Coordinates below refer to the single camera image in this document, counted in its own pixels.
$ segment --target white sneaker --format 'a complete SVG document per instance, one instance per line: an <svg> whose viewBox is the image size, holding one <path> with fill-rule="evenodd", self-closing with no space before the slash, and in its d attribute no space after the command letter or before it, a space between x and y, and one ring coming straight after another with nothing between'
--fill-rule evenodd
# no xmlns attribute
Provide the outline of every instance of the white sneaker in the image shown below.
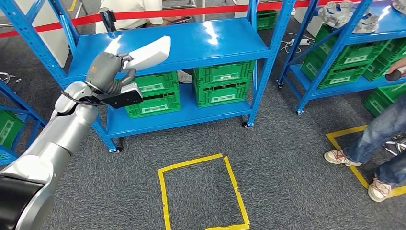
<svg viewBox="0 0 406 230"><path fill-rule="evenodd" d="M362 163L355 163L349 161L343 154L342 149L328 151L324 154L324 159L332 164L345 164L347 166L360 166Z"/></svg>
<svg viewBox="0 0 406 230"><path fill-rule="evenodd" d="M384 184L378 178L374 177L372 184L368 187L368 195L375 202L384 201L391 193L392 187Z"/></svg>
<svg viewBox="0 0 406 230"><path fill-rule="evenodd" d="M178 81L182 83L192 83L193 78L190 74L187 74L182 70L178 70Z"/></svg>

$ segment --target yellow floor tape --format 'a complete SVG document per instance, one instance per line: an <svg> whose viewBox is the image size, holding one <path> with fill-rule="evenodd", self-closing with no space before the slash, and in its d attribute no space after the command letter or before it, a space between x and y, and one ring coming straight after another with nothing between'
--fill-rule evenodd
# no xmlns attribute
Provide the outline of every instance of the yellow floor tape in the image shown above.
<svg viewBox="0 0 406 230"><path fill-rule="evenodd" d="M336 142L335 138L340 137L343 135L351 134L351 133L357 133L365 130L367 126L358 126L354 128L348 128L344 129L341 131L333 132L333 133L327 133L327 139L331 142L331 144L338 150L342 149L340 145ZM361 185L364 186L364 188L368 189L369 184L365 180L365 178L361 175L360 171L358 171L357 167L355 166L350 166L351 171L354 173L354 175L357 177L357 179L360 181ZM402 194L406 193L406 186L398 187L392 189L391 193L389 194L388 197L394 197L394 196L399 196Z"/></svg>
<svg viewBox="0 0 406 230"><path fill-rule="evenodd" d="M75 5L76 5L76 1L77 0L73 0L72 5L70 6L69 9L67 9L67 11L73 11L73 9L75 8Z"/></svg>
<svg viewBox="0 0 406 230"><path fill-rule="evenodd" d="M197 164L201 163L204 161L210 161L214 160L217 158L221 158L223 155L221 153L212 155L212 156L207 156L207 157L202 157L190 161L185 161L177 164L173 164L170 166L163 167L161 169L158 169L158 177L159 177L159 183L161 186L161 193L162 193L162 205L163 205L163 216L164 216L164 221L165 221L165 230L170 230L170 221L169 221L169 208L168 208L168 200L167 200L167 195L166 195L166 187L165 187L165 179L164 179L164 172L171 170L171 169L177 169L180 167L188 166L191 164ZM228 227L212 227L212 228L207 228L205 230L249 230L249 219L247 212L245 210L244 202L242 201L242 197L240 192L238 191L238 185L236 178L234 177L233 170L231 169L230 161L228 160L228 157L224 157L224 162L226 164L226 168L228 171L228 175L230 176L231 183L234 188L234 192L236 193L238 205L241 209L241 214L244 220L244 224L237 224L237 225L231 225Z"/></svg>

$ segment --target person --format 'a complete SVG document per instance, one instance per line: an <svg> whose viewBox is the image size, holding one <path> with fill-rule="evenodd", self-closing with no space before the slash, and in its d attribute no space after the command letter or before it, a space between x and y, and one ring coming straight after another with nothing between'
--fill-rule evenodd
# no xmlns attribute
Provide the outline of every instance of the person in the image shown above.
<svg viewBox="0 0 406 230"><path fill-rule="evenodd" d="M387 73L406 67L406 58L393 64ZM406 94L401 95L391 106L375 118L364 130L362 136L350 146L328 151L324 158L332 164L360 166L365 164L388 139L406 131ZM372 184L368 188L369 197L376 202L384 201L392 187L406 182L406 149L398 156L378 166Z"/></svg>
<svg viewBox="0 0 406 230"><path fill-rule="evenodd" d="M106 7L113 12L161 11L162 0L104 0L100 8ZM145 26L163 26L181 17L141 18L117 20L114 25L117 30L131 30ZM107 32L103 22L96 22L96 33Z"/></svg>

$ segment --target jeans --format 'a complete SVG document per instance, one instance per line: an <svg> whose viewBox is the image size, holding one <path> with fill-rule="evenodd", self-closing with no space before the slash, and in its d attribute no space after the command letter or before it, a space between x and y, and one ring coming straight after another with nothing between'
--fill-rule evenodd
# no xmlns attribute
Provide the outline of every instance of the jeans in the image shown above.
<svg viewBox="0 0 406 230"><path fill-rule="evenodd" d="M362 136L344 155L352 162L366 163L387 140L406 131L406 94L403 94L375 118L364 130ZM406 150L376 169L377 178L388 185L403 185L406 182Z"/></svg>

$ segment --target green plastic crate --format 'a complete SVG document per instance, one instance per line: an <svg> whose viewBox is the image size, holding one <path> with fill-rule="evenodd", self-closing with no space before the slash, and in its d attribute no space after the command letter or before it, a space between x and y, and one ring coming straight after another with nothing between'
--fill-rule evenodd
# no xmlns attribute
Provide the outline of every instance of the green plastic crate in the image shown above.
<svg viewBox="0 0 406 230"><path fill-rule="evenodd" d="M193 82L198 88L208 88L248 81L252 77L254 66L253 60L195 68Z"/></svg>
<svg viewBox="0 0 406 230"><path fill-rule="evenodd" d="M278 12L275 10L257 12L257 30L272 29L275 26Z"/></svg>
<svg viewBox="0 0 406 230"><path fill-rule="evenodd" d="M323 60L320 57L316 54L310 54L303 62L301 70L308 76L308 78L314 79L322 65ZM364 64L343 69L330 69L317 88L322 89L354 82L363 74L367 67L368 65Z"/></svg>
<svg viewBox="0 0 406 230"><path fill-rule="evenodd" d="M218 104L239 102L245 100L249 88L250 80L246 82L233 83L222 86L212 86L209 88L199 88L193 84L197 105L207 107Z"/></svg>
<svg viewBox="0 0 406 230"><path fill-rule="evenodd" d="M143 97L179 91L176 71L137 76L132 82L137 83Z"/></svg>
<svg viewBox="0 0 406 230"><path fill-rule="evenodd" d="M364 77L369 81L374 81L380 77L383 77L394 63L395 61L388 61L379 56L370 66L368 66L364 72Z"/></svg>
<svg viewBox="0 0 406 230"><path fill-rule="evenodd" d="M131 119L179 111L179 91L144 97L143 102L126 106L125 109Z"/></svg>
<svg viewBox="0 0 406 230"><path fill-rule="evenodd" d="M322 25L315 38L315 43L329 35L331 32L333 32L331 27L325 24ZM316 53L321 59L325 60L328 54L331 52L337 38L337 36L333 36L325 43L316 47L312 52ZM390 40L345 46L341 53L337 56L334 63L331 65L331 68L340 69L357 65L371 64L375 58L388 46L389 43Z"/></svg>
<svg viewBox="0 0 406 230"><path fill-rule="evenodd" d="M16 114L0 111L0 145L10 149L22 127L23 121Z"/></svg>
<svg viewBox="0 0 406 230"><path fill-rule="evenodd" d="M385 108L383 105L381 105L376 99L374 98L367 98L363 103L362 103L366 109L368 109L369 112L372 113L374 117L379 116Z"/></svg>
<svg viewBox="0 0 406 230"><path fill-rule="evenodd" d="M406 39L398 38L390 40L388 46L386 46L379 56L391 62L406 57Z"/></svg>
<svg viewBox="0 0 406 230"><path fill-rule="evenodd" d="M363 102L363 105L375 116L377 117L386 108L388 108L393 102L394 98L391 98L385 91L380 88L373 91L368 98Z"/></svg>
<svg viewBox="0 0 406 230"><path fill-rule="evenodd" d="M396 100L402 94L406 93L406 82L398 85L379 87L379 90L384 92L388 98Z"/></svg>

